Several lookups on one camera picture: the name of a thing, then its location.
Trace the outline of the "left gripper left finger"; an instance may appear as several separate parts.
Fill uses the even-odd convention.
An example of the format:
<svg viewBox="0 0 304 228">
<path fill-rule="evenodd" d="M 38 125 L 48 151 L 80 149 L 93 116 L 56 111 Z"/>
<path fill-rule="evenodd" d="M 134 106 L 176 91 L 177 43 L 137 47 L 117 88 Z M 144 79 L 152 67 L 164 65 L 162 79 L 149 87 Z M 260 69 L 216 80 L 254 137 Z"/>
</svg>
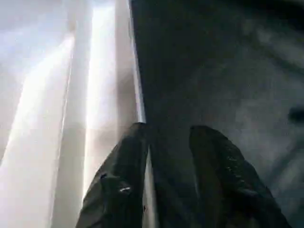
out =
<svg viewBox="0 0 304 228">
<path fill-rule="evenodd" d="M 96 172 L 78 228 L 140 228 L 148 153 L 147 125 L 134 123 Z"/>
</svg>

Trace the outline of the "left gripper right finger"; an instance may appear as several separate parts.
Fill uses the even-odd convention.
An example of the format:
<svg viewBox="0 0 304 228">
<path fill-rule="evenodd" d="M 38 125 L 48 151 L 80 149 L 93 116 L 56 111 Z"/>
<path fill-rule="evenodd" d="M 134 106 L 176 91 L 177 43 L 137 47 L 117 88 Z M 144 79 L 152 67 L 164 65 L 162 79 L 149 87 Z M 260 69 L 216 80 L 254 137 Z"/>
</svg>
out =
<svg viewBox="0 0 304 228">
<path fill-rule="evenodd" d="M 207 227 L 290 227 L 256 169 L 224 134 L 194 125 L 189 146 Z"/>
</svg>

